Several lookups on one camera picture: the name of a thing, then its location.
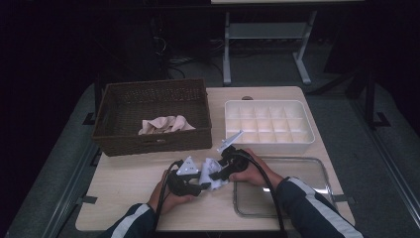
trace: white ice cube tray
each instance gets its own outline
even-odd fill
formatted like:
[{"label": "white ice cube tray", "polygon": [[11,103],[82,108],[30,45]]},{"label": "white ice cube tray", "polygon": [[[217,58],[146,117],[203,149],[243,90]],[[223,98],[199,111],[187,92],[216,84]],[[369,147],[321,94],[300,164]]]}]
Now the white ice cube tray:
[{"label": "white ice cube tray", "polygon": [[305,108],[297,100],[232,100],[225,104],[226,138],[259,155],[303,154],[315,141]]}]

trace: dark jacket sleeve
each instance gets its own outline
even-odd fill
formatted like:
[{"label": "dark jacket sleeve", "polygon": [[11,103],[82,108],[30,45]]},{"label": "dark jacket sleeve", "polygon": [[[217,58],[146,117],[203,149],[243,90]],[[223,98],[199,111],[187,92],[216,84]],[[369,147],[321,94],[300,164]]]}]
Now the dark jacket sleeve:
[{"label": "dark jacket sleeve", "polygon": [[147,204],[136,204],[99,238],[146,238],[154,232],[155,212]]},{"label": "dark jacket sleeve", "polygon": [[278,185],[276,196],[303,238],[367,237],[343,218],[323,195],[298,178],[285,178]]}]

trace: table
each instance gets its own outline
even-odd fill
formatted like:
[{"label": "table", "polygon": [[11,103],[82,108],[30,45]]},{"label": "table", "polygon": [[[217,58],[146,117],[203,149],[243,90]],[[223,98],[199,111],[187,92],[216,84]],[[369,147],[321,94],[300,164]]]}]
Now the table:
[{"label": "table", "polygon": [[[83,203],[76,220],[76,228],[82,231],[105,230],[121,218],[128,208],[138,202],[147,202],[161,174],[168,166],[187,156],[201,165],[205,158],[220,159],[216,148],[225,137],[224,104],[228,100],[241,100],[250,96],[255,100],[299,100],[304,104],[312,126],[315,142],[302,155],[317,158],[324,164],[333,194],[343,194],[322,138],[316,127],[302,90],[299,87],[221,87],[207,88],[212,122],[213,147],[208,150],[149,153],[132,156],[107,157],[102,154],[87,196],[97,197],[94,204]],[[203,191],[188,204],[177,206],[160,217],[159,231],[245,231],[278,230],[275,218],[243,218],[235,213],[233,183],[218,190]],[[352,224],[353,214],[346,201],[337,202],[337,207]],[[286,229],[292,229],[290,220],[284,221]]]}]

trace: brown woven basket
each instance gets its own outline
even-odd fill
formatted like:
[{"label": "brown woven basket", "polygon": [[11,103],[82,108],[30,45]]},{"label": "brown woven basket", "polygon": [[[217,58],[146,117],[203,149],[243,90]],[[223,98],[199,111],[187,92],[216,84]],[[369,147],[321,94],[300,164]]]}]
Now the brown woven basket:
[{"label": "brown woven basket", "polygon": [[[196,129],[138,135],[143,120],[177,115],[184,116]],[[108,84],[92,140],[110,157],[211,148],[204,79]]]}]

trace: human hand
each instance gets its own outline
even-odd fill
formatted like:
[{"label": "human hand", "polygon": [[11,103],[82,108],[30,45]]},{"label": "human hand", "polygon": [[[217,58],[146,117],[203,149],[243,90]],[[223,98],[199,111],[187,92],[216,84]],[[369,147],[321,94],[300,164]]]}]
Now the human hand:
[{"label": "human hand", "polygon": [[[166,173],[168,171],[164,171],[163,175],[161,176],[160,182],[157,183],[157,186],[155,187],[154,191],[152,192],[151,198],[148,201],[148,205],[157,212],[158,209],[158,198],[160,196],[160,191],[163,185],[164,177],[166,176]],[[165,199],[163,200],[163,205],[161,207],[160,214],[168,213],[171,209],[176,207],[179,204],[188,202],[192,200],[194,197],[193,195],[185,195],[185,196],[177,196],[169,191],[169,188],[166,186],[166,189],[164,190],[164,196]]]},{"label": "human hand", "polygon": [[[277,187],[278,184],[283,180],[283,177],[272,171],[260,157],[254,154],[254,152],[251,149],[244,149],[244,151],[250,154],[254,158],[254,161],[257,162],[260,165],[260,167],[265,171],[272,186]],[[259,169],[257,169],[257,167],[254,166],[252,163],[249,163],[247,169],[243,172],[231,174],[229,176],[229,180],[247,181],[254,185],[266,187],[265,180],[263,179],[263,176],[261,175]]]}]

